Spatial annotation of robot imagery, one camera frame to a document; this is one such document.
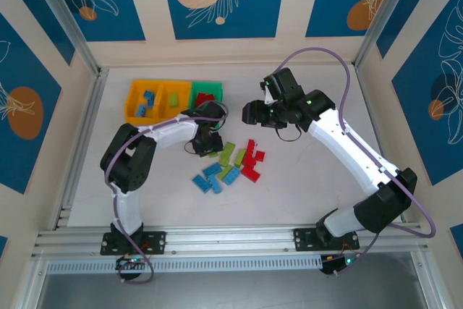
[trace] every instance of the black bracket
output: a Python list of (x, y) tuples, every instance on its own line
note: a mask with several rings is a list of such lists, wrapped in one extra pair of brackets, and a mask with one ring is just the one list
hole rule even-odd
[[(165, 232), (144, 232), (141, 226), (130, 236), (146, 255), (163, 255), (166, 247)], [(100, 255), (137, 255), (138, 252), (128, 240), (111, 224), (111, 232), (103, 234)]]
[(296, 251), (341, 251), (359, 250), (360, 244), (357, 233), (346, 233), (342, 237), (332, 237), (327, 246), (323, 245), (317, 236), (317, 229), (296, 228), (293, 231)]

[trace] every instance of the red building block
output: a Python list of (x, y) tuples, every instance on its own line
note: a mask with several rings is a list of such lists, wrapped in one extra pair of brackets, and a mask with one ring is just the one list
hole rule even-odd
[(257, 173), (254, 169), (245, 166), (243, 169), (241, 169), (241, 174), (246, 176), (249, 180), (252, 182), (256, 183), (259, 180), (260, 174)]
[(257, 161), (251, 156), (245, 156), (243, 158), (242, 163), (243, 163), (244, 166), (247, 166), (247, 167), (249, 167), (251, 169), (254, 169), (255, 165), (257, 164)]
[(263, 151), (256, 151), (254, 159), (259, 162), (263, 162), (263, 159), (266, 157), (266, 153)]
[(215, 101), (214, 94), (205, 94), (205, 93), (198, 93), (195, 101), (195, 108), (199, 105), (204, 103), (205, 101)]

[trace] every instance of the red block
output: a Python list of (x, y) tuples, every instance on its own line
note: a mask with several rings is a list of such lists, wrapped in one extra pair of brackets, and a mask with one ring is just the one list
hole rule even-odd
[(248, 166), (248, 167), (250, 167), (251, 169), (254, 169), (255, 165), (257, 164), (257, 161), (256, 161), (253, 157), (251, 157), (251, 156), (245, 156), (245, 157), (243, 158), (243, 162), (242, 162), (242, 163), (243, 163), (244, 166)]
[(241, 174), (246, 176), (249, 180), (252, 182), (256, 183), (259, 180), (260, 174), (257, 173), (254, 169), (245, 166), (243, 169), (241, 169)]
[(195, 101), (195, 108), (199, 105), (204, 103), (205, 101), (215, 101), (214, 94), (205, 94), (205, 93), (198, 93)]
[(255, 157), (254, 159), (259, 162), (263, 162), (264, 157), (266, 156), (266, 153), (263, 151), (256, 151), (255, 152)]
[(247, 142), (247, 147), (246, 147), (246, 155), (245, 157), (254, 157), (254, 149), (255, 149), (256, 143), (254, 140), (249, 140)]

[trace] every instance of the ventilation grille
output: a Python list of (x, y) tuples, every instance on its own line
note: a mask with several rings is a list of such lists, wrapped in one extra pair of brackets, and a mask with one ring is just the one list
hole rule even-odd
[[(276, 271), (291, 269), (322, 269), (319, 255), (288, 257), (222, 257), (222, 258), (171, 258), (153, 259), (158, 273), (198, 271)], [(110, 274), (115, 272), (115, 260), (101, 261), (52, 261), (47, 274)], [(124, 273), (149, 272), (145, 264)]]

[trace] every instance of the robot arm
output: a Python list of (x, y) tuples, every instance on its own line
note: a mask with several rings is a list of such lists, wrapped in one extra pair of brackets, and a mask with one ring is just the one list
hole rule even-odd
[[(396, 178), (411, 192), (417, 177), (411, 169), (399, 171), (376, 153), (344, 120), (331, 99), (314, 90), (305, 94), (288, 68), (266, 77), (260, 84), (264, 101), (252, 101), (243, 108), (242, 120), (247, 124), (261, 123), (276, 130), (295, 124), (319, 139), (345, 165), (358, 181), (366, 199), (352, 207), (330, 212), (317, 223), (317, 236), (322, 246), (329, 247), (333, 238), (367, 229), (379, 233), (411, 204), (410, 199), (385, 175)], [(383, 166), (377, 165), (347, 136), (353, 135)]]

